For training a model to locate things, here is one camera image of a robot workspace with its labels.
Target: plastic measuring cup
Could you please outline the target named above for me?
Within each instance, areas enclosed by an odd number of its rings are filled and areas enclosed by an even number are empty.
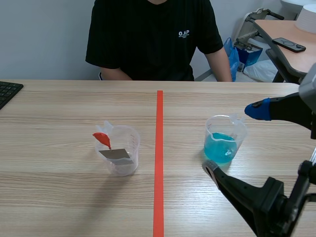
[[[111,141],[112,150],[126,149],[129,158],[108,159],[99,151],[107,151],[109,147],[96,141],[95,151],[104,160],[108,170],[115,176],[126,176],[132,174],[138,166],[138,151],[140,144],[140,137],[138,132],[130,126],[113,126],[108,121],[104,121],[104,127],[97,125],[99,132],[108,135]]]
[[[243,119],[237,115],[217,115],[206,121],[204,152],[217,163],[233,160],[242,142],[247,136]]]

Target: black t-shirt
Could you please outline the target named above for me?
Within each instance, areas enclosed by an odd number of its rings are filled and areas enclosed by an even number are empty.
[[[133,80],[194,80],[196,47],[223,47],[209,0],[96,0],[86,61]]]

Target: table surface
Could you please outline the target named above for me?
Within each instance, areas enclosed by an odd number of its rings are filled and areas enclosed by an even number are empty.
[[[282,53],[288,64],[299,72],[308,73],[312,65],[316,63],[316,34],[299,30],[295,26],[295,21],[280,20],[256,20],[255,23],[265,31],[268,36],[268,43],[279,56]],[[294,53],[272,43],[272,39],[285,38],[306,47],[305,52]]]
[[[202,170],[205,121],[243,115],[246,105],[297,85],[11,81],[25,87],[0,110],[0,236],[152,236],[157,90],[164,91],[165,236],[254,236]],[[134,175],[110,176],[97,156],[92,133],[104,120],[140,133]],[[255,186],[273,176],[288,195],[314,149],[310,132],[285,121],[246,124],[249,135],[223,170]],[[315,218],[309,204],[296,236],[314,236]]]

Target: red paper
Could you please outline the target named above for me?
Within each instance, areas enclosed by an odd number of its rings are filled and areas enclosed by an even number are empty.
[[[93,136],[103,145],[109,147],[109,149],[111,149],[111,143],[110,143],[110,139],[107,136],[107,134],[104,134],[102,132],[96,132],[93,134]]]

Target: floor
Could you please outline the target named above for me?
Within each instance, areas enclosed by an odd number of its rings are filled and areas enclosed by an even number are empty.
[[[205,78],[203,81],[214,81],[215,82],[216,79],[215,79],[214,74],[212,74],[212,75],[208,76],[207,78]],[[258,81],[249,78],[248,76],[246,76],[242,72],[237,72],[236,82],[258,82]]]

